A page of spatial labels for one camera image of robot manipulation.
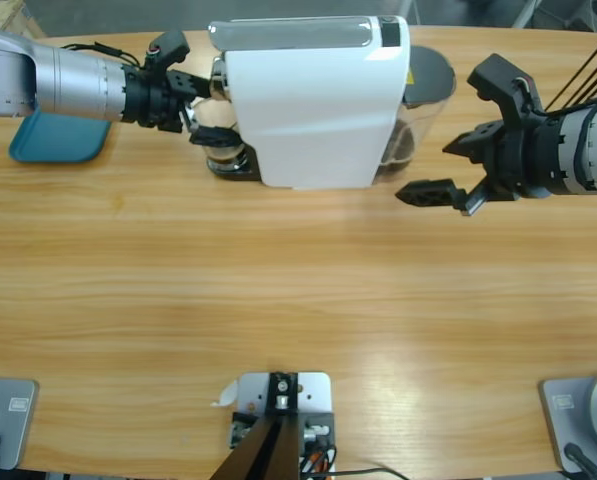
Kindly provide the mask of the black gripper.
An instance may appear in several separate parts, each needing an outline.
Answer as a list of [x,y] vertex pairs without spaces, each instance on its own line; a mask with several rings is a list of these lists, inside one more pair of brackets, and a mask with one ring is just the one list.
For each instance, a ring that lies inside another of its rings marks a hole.
[[[125,104],[121,121],[144,128],[181,133],[180,112],[191,99],[211,96],[209,80],[179,70],[154,75],[145,69],[125,65]],[[199,125],[189,141],[199,146],[238,146],[239,134],[230,128]]]
[[477,125],[442,149],[443,153],[466,157],[483,167],[484,178],[468,194],[451,179],[417,180],[407,183],[395,197],[416,207],[451,206],[465,216],[474,215],[486,203],[515,201],[524,188],[523,140],[521,132],[509,132],[502,120]]

